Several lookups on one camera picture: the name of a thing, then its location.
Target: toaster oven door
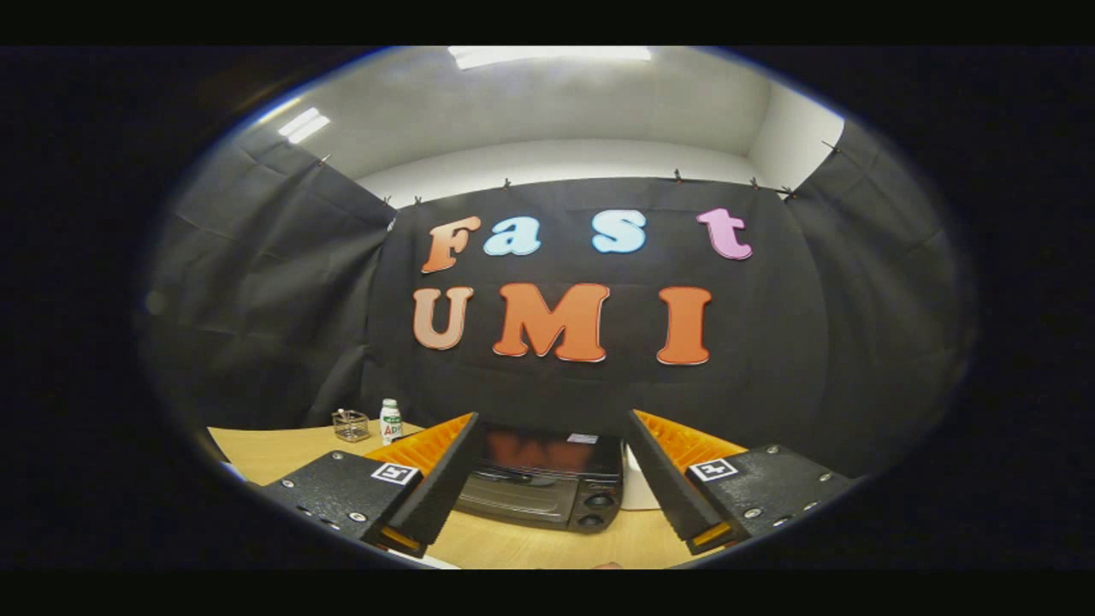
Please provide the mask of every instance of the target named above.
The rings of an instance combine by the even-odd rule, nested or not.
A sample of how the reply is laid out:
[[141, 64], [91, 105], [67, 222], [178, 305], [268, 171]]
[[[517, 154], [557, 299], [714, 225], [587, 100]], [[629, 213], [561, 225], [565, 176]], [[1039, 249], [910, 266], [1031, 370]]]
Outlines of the toaster oven door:
[[457, 509], [508, 522], [566, 528], [577, 493], [576, 478], [480, 467], [468, 477]]

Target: white wall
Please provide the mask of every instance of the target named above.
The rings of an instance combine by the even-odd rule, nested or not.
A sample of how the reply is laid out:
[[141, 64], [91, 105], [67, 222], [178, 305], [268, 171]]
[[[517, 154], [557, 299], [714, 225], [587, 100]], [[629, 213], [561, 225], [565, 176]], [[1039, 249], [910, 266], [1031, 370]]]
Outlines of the white wall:
[[844, 131], [844, 118], [786, 85], [772, 82], [768, 115], [749, 160], [762, 185], [797, 188], [832, 151]]
[[614, 139], [567, 139], [507, 143], [393, 166], [357, 179], [370, 193], [392, 196], [392, 207], [486, 188], [509, 177], [510, 185], [587, 177], [672, 177], [748, 184], [757, 175], [752, 163], [728, 153]]
[[391, 195], [392, 207], [511, 185], [586, 177], [672, 177], [797, 188], [829, 154], [844, 119], [773, 82], [764, 123], [749, 156], [654, 141], [565, 139], [464, 150], [385, 168], [357, 179], [370, 193]]

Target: black curtain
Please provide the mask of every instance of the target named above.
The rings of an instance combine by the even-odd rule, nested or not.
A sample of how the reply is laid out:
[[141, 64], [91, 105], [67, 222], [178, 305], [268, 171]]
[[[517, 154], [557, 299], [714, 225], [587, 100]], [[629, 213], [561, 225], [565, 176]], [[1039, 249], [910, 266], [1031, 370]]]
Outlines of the black curtain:
[[164, 402], [199, 433], [322, 426], [369, 405], [366, 305], [394, 216], [268, 127], [215, 148], [168, 204], [138, 284], [139, 348]]
[[[849, 121], [794, 198], [721, 182], [598, 178], [511, 186], [400, 210], [370, 295], [369, 337], [396, 375], [408, 420], [486, 419], [565, 432], [622, 435], [638, 408], [747, 448], [781, 443], [850, 476], [896, 462], [941, 418], [965, 370], [971, 284], [938, 199], [891, 148]], [[716, 254], [698, 213], [725, 207], [745, 220], [744, 260]], [[637, 209], [645, 244], [600, 254], [590, 222]], [[456, 265], [423, 274], [429, 230], [477, 216]], [[492, 256], [483, 243], [510, 217], [540, 221], [540, 247]], [[499, 287], [533, 282], [549, 306], [577, 282], [611, 294], [601, 311], [604, 361], [564, 362], [492, 351], [502, 334]], [[458, 346], [435, 351], [413, 335], [418, 288], [437, 288], [434, 327], [448, 325], [453, 286], [470, 286]], [[667, 311], [658, 291], [698, 286], [705, 307], [699, 367], [656, 360]]]

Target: fluorescent light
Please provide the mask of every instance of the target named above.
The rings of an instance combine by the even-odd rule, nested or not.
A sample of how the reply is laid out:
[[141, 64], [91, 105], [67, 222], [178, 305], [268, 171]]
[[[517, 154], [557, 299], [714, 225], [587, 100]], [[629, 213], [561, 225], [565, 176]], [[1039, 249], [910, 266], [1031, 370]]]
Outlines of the fluorescent light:
[[293, 130], [296, 130], [296, 129], [300, 128], [301, 126], [308, 124], [309, 121], [311, 121], [312, 119], [314, 119], [319, 115], [320, 115], [320, 109], [318, 109], [315, 107], [312, 107], [312, 108], [306, 111], [304, 113], [298, 115], [297, 117], [290, 119], [289, 124], [286, 124], [285, 126], [281, 127], [280, 130], [278, 130], [278, 135], [281, 135], [283, 137], [285, 137], [289, 132], [292, 132]]
[[296, 132], [289, 135], [290, 143], [299, 143], [308, 138], [309, 135], [315, 132], [320, 128], [323, 128], [331, 123], [331, 119], [324, 115], [316, 117], [309, 121], [308, 124], [301, 126]]
[[650, 60], [647, 47], [449, 47], [461, 70], [530, 58], [593, 58], [603, 60]]
[[299, 102], [300, 102], [300, 96], [297, 96], [296, 98], [291, 98], [289, 101], [286, 101], [286, 102], [281, 103], [280, 105], [278, 105], [278, 106], [272, 108], [270, 111], [266, 112], [266, 115], [260, 117], [258, 118], [258, 124], [266, 124], [274, 116], [276, 116], [277, 114], [284, 112], [285, 109], [291, 107], [292, 105], [295, 105], [295, 104], [297, 104]]

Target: black metal plate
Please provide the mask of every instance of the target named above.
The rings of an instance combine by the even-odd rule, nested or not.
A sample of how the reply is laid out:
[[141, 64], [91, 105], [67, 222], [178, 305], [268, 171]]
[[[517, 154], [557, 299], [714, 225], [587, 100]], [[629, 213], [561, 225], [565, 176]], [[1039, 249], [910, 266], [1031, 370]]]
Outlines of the black metal plate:
[[856, 483], [782, 445], [692, 465], [687, 476], [727, 521], [751, 536], [807, 515]]
[[323, 528], [371, 541], [420, 481], [413, 467], [331, 452], [261, 490]]

